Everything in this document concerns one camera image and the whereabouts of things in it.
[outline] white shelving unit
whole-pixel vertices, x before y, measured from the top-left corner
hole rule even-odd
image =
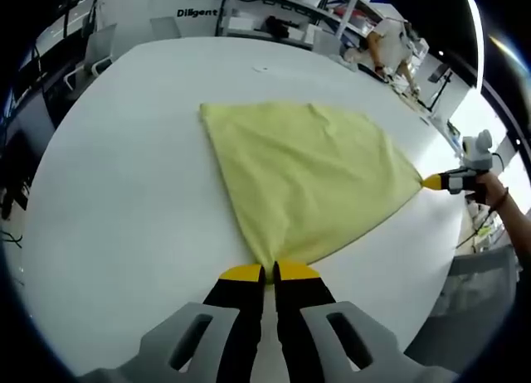
[[[300,2],[298,0],[270,0],[273,2],[278,2],[281,5],[287,5],[291,6],[295,9],[298,9],[300,11],[304,11],[308,14],[308,17],[315,17],[318,19],[324,19],[324,20],[330,20],[332,22],[337,23],[338,29],[335,32],[335,36],[337,38],[341,38],[345,30],[353,32],[357,36],[360,37],[366,37],[369,33],[368,28],[358,28],[354,26],[352,23],[348,22],[349,18],[352,15],[352,11],[354,10],[354,7],[356,6],[356,2],[358,0],[349,0],[347,9],[342,17],[336,16],[335,14],[324,10],[323,8],[311,6],[309,4]],[[226,12],[226,15],[222,17],[221,19],[221,35],[222,36],[243,36],[243,37],[252,37],[257,39],[266,39],[266,40],[273,40],[273,36],[271,36],[267,32],[257,31],[257,30],[244,30],[241,28],[230,28],[229,22],[232,17],[232,12],[236,6],[236,0],[227,0],[226,5],[224,6],[223,10]],[[292,46],[300,46],[304,48],[311,48],[311,45],[308,43],[305,43],[303,41],[298,41],[295,39],[282,39],[281,40],[284,43],[291,44]]]

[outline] desk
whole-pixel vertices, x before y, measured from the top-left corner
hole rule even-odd
[[[127,361],[147,331],[201,302],[220,273],[253,261],[198,107],[272,99],[367,113],[421,175],[456,165],[446,140],[391,89],[326,57],[223,37],[135,47],[65,117],[28,202],[25,302],[76,374]],[[314,267],[337,300],[356,303],[405,348],[445,281],[461,202],[423,190]],[[272,321],[264,326],[275,336]],[[274,370],[268,351],[257,369]]]

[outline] yellow cloth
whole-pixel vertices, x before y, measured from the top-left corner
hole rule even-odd
[[[421,177],[367,117],[314,104],[203,104],[241,231],[269,273],[356,240],[421,189]]]

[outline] person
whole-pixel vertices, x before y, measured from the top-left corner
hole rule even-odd
[[[529,373],[531,341],[531,221],[524,215],[509,190],[497,176],[488,172],[476,178],[486,188],[486,204],[495,207],[511,239],[522,271],[514,298],[514,305],[503,325],[494,334],[489,345],[459,378],[459,382],[507,381],[523,379]]]
[[[384,18],[367,35],[366,40],[368,48],[361,53],[358,63],[382,78],[395,73],[404,75],[412,94],[418,97],[418,86],[408,67],[413,56],[413,42],[419,40],[412,24]],[[355,49],[350,49],[345,52],[344,58],[352,60],[355,54]]]

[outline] shelf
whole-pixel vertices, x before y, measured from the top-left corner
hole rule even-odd
[[[298,0],[275,0],[275,1],[288,3],[288,4],[292,5],[292,6],[302,8],[302,9],[308,11],[308,12],[311,12],[311,13],[313,13],[315,15],[318,15],[321,18],[325,18],[325,19],[329,19],[329,20],[335,21],[338,24],[341,23],[341,17],[336,16],[335,14],[333,14],[331,12],[327,12],[326,10],[323,10],[322,8],[314,7],[314,6],[311,6],[309,4],[299,2]],[[359,29],[358,27],[355,27],[350,22],[347,23],[347,29],[349,29],[350,31],[352,31],[352,32],[354,32],[357,35],[360,35],[362,37],[366,37],[367,36],[367,33],[364,33],[361,29]]]
[[[252,30],[244,30],[244,29],[227,29],[227,35],[228,36],[235,36],[235,37],[248,37],[252,39],[261,39],[265,41],[277,41],[279,43],[285,43],[286,45],[301,47],[307,50],[311,50],[313,45],[310,43],[306,43],[305,41],[297,41],[295,39],[290,39],[289,37],[285,39],[276,40],[271,34],[263,31],[252,31]]]

